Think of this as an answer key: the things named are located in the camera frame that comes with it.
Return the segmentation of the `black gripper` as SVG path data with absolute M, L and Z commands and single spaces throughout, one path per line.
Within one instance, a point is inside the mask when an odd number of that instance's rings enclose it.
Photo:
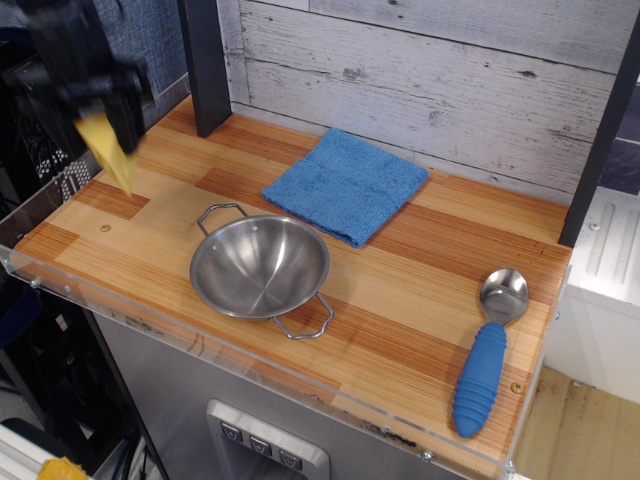
M 92 1 L 18 1 L 49 76 L 69 94 L 104 99 L 107 118 L 125 153 L 145 133 L 142 102 L 150 97 L 143 61 L 116 56 Z

